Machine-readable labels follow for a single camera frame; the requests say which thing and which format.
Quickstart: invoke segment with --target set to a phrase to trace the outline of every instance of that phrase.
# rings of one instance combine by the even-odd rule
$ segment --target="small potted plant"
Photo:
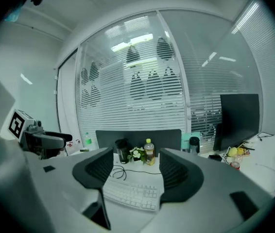
[[[141,160],[143,163],[146,162],[145,150],[143,147],[141,147],[141,148],[135,147],[135,148],[131,149],[129,152],[130,152],[130,154],[128,155],[129,161]]]

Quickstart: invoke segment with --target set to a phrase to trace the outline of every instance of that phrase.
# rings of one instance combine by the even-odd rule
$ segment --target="plastic bottle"
[[[87,149],[89,151],[95,150],[95,146],[92,143],[91,137],[88,132],[86,132],[86,147],[85,147],[85,149]]]
[[[155,147],[150,139],[146,139],[144,149],[146,153],[146,164],[151,166],[155,163]]]

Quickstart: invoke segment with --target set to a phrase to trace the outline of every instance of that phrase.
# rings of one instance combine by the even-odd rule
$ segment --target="white keyboard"
[[[159,211],[159,190],[151,185],[130,183],[109,177],[104,184],[103,194],[106,199],[132,209]]]

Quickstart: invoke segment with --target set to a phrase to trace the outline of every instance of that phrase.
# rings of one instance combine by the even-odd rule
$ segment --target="keyboard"
[[[155,186],[131,183],[109,177],[103,187],[107,200],[147,212],[159,211],[159,190]]]

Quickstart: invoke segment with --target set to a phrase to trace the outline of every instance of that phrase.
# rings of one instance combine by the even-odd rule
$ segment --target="computer monitor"
[[[221,95],[222,124],[218,129],[214,150],[226,150],[258,133],[258,94]]]

